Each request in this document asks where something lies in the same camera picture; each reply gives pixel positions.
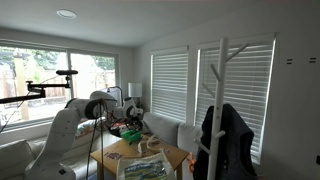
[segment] white window blind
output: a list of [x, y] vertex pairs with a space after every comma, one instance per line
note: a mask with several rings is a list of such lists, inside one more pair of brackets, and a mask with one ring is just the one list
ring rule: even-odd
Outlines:
[[[230, 42], [229, 55], [246, 41]], [[227, 63], [224, 103], [231, 104], [254, 132], [251, 146], [253, 160], [260, 162], [263, 127], [267, 108], [272, 59], [273, 36], [249, 40], [249, 46]], [[214, 97], [202, 86], [206, 84], [214, 93], [216, 78], [210, 68], [218, 68], [219, 43], [199, 50], [196, 125], [201, 125], [207, 109], [214, 105]]]
[[186, 120], [187, 47], [152, 52], [151, 109], [178, 121]]

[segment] wall outlet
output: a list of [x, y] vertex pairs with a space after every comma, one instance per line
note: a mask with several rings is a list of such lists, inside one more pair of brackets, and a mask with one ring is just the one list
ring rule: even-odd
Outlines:
[[317, 162], [318, 165], [320, 165], [320, 156], [319, 155], [317, 156], [317, 161], [316, 162]]

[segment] coat rack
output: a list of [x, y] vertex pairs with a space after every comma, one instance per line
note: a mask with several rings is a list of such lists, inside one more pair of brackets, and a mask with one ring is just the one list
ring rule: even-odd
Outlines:
[[231, 60], [234, 56], [243, 51], [249, 44], [246, 43], [242, 45], [237, 51], [228, 56], [229, 51], [229, 40], [227, 38], [222, 38], [220, 40], [220, 57], [219, 57], [219, 65], [218, 71], [211, 64], [211, 69], [217, 78], [217, 86], [216, 93], [214, 93], [208, 88], [206, 84], [202, 84], [203, 87], [211, 94], [213, 97], [215, 96], [215, 106], [213, 112], [213, 122], [212, 122], [212, 131], [211, 131], [211, 144], [210, 150], [206, 148], [199, 140], [195, 140], [195, 142], [199, 145], [201, 149], [209, 154], [209, 166], [208, 166], [208, 176], [207, 180], [213, 180], [216, 176], [216, 168], [217, 168], [217, 158], [218, 158], [218, 147], [219, 147], [219, 139], [225, 135], [225, 131], [220, 131], [221, 125], [221, 115], [223, 108], [223, 96], [224, 96], [224, 85], [225, 85], [225, 72], [226, 72], [226, 64], [229, 60]]

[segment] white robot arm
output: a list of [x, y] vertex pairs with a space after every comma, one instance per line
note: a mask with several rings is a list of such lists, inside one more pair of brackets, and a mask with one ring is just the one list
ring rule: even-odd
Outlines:
[[72, 148], [77, 126], [82, 118], [97, 119], [105, 111], [117, 118], [135, 115], [135, 104], [128, 101], [124, 107], [116, 107], [116, 100], [101, 91], [95, 91], [90, 99], [74, 99], [54, 118], [46, 144], [35, 161], [25, 171], [26, 180], [74, 180], [74, 171], [61, 164], [65, 152]]

